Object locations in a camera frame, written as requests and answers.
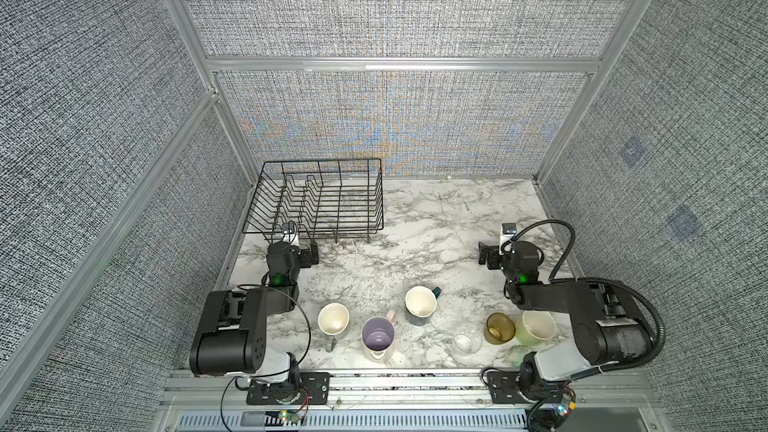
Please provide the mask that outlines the pink iridescent mug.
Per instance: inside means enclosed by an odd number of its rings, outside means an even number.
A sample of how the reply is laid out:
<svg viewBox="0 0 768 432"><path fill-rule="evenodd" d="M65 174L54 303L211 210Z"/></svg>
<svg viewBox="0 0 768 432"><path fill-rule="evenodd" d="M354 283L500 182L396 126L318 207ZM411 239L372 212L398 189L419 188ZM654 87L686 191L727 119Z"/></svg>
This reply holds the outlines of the pink iridescent mug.
<svg viewBox="0 0 768 432"><path fill-rule="evenodd" d="M391 356L396 340L396 320L396 311L389 310L385 315L371 317L363 324L363 352L370 360L383 362Z"/></svg>

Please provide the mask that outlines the dark green mug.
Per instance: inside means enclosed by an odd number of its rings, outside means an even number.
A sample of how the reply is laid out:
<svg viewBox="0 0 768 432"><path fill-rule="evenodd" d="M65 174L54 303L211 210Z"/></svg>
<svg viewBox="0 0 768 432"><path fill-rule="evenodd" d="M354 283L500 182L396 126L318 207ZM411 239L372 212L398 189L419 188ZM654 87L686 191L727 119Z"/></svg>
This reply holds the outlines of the dark green mug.
<svg viewBox="0 0 768 432"><path fill-rule="evenodd" d="M408 322L414 326L426 325L438 307L440 287L414 286L405 295L405 310Z"/></svg>

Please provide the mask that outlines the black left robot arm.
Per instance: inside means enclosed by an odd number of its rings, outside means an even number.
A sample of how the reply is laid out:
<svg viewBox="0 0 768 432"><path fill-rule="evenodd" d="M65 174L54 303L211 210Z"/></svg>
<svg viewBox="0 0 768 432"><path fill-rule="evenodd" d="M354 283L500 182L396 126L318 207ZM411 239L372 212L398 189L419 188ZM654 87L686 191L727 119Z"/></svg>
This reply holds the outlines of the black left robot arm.
<svg viewBox="0 0 768 432"><path fill-rule="evenodd" d="M262 383L296 382L304 358L268 344L268 318L295 310L308 317L298 302L298 277L318 263L315 240L306 248L274 242L267 248L268 271L260 283L209 293L189 353L192 373L241 373Z"/></svg>

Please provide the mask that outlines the grey ceramic mug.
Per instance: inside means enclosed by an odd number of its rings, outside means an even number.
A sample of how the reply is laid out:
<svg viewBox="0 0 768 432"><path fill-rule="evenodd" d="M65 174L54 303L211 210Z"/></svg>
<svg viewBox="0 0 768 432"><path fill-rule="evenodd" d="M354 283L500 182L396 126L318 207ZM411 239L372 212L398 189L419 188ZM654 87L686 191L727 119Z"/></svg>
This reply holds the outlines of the grey ceramic mug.
<svg viewBox="0 0 768 432"><path fill-rule="evenodd" d="M341 303L330 303L318 314L318 327L326 338L325 351L332 352L349 330L350 312Z"/></svg>

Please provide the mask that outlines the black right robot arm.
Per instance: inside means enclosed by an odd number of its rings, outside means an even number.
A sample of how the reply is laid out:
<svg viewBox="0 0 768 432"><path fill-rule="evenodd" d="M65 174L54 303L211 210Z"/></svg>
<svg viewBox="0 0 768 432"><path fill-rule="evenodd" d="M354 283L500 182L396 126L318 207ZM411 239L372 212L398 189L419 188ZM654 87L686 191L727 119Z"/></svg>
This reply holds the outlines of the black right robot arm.
<svg viewBox="0 0 768 432"><path fill-rule="evenodd" d="M656 308L626 284L600 277L539 279L543 253L527 241L478 244L478 263L505 277L504 295L524 312L566 314L572 338L527 354L514 388L527 401L548 400L583 378L632 369L663 350L666 329Z"/></svg>

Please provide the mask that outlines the black wire dish rack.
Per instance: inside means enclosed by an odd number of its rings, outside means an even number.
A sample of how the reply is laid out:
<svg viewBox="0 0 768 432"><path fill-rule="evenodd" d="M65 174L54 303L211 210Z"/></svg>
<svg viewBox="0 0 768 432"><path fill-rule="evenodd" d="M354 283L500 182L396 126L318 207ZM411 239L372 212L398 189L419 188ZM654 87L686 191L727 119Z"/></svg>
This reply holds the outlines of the black wire dish rack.
<svg viewBox="0 0 768 432"><path fill-rule="evenodd" d="M368 239L377 234L384 228L382 160L264 162L243 232L274 242L288 223L305 239Z"/></svg>

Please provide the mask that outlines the amber glass cup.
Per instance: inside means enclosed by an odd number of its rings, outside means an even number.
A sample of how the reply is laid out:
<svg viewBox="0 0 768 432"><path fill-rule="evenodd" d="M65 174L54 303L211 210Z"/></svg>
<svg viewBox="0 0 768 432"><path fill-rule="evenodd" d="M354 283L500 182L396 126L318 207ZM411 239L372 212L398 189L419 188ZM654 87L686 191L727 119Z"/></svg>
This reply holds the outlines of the amber glass cup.
<svg viewBox="0 0 768 432"><path fill-rule="evenodd" d="M511 341L516 335L516 325L507 314L494 312L485 322L484 337L492 345L502 345Z"/></svg>

